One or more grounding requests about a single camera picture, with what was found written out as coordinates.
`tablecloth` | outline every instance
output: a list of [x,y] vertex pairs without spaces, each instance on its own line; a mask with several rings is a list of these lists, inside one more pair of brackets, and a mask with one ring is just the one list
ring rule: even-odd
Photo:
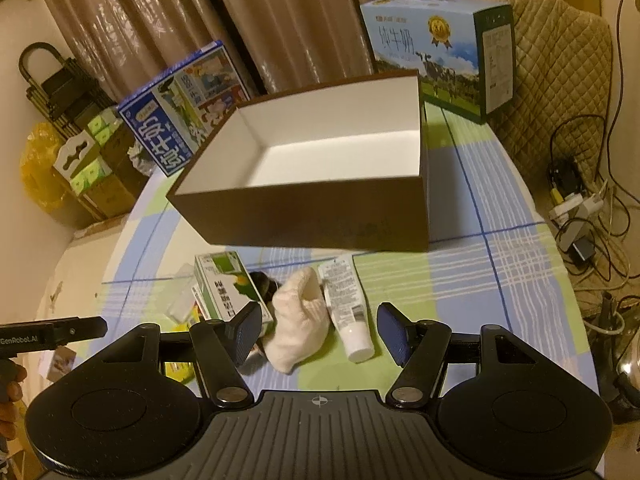
[[[375,319],[391,301],[410,319],[436,319],[455,332],[478,333],[500,324],[569,373],[596,389],[580,312],[554,238],[502,145],[487,125],[473,124],[426,105],[430,177],[430,249],[426,253],[355,253],[354,262]],[[166,291],[195,254],[213,247],[181,218],[165,194],[174,178],[156,172],[140,196],[116,245],[95,304],[109,325],[105,338],[78,348],[86,358],[141,322],[170,330]],[[310,248],[237,250],[249,270],[282,282],[295,269],[343,251]],[[254,391],[376,388],[382,394],[399,372],[377,338],[376,355],[352,364],[335,332],[321,351],[284,375],[265,359],[245,364]],[[445,389],[474,368],[451,367]]]

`hand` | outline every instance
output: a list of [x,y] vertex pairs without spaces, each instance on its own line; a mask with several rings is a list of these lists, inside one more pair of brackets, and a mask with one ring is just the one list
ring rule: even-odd
[[0,403],[0,435],[7,440],[13,440],[16,437],[15,421],[18,420],[18,408],[14,404],[22,398],[22,388],[20,384],[27,378],[27,370],[20,365],[15,365],[16,376],[15,381],[11,381],[6,386],[6,392],[11,402]]

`tube cap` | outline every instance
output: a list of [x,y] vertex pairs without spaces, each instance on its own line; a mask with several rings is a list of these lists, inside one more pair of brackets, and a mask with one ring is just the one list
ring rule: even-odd
[[344,346],[344,353],[352,363],[361,363],[373,357],[373,343],[366,323],[352,323],[338,330],[338,334]]

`silver bolt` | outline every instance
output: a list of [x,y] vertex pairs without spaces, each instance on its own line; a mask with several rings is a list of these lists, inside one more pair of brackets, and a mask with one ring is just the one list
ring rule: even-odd
[[398,402],[418,402],[422,398],[422,392],[418,388],[403,386],[391,392],[391,396]]
[[241,402],[245,400],[249,394],[244,388],[238,388],[237,386],[228,386],[218,390],[216,397],[222,400],[222,402]]

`light blue milk box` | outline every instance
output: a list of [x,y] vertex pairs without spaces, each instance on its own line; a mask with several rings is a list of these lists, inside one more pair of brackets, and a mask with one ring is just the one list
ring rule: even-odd
[[360,7],[377,69],[418,69],[425,100],[482,124],[513,98],[509,4],[374,0]]
[[221,41],[169,67],[118,105],[164,174],[183,168],[232,105],[248,94]]

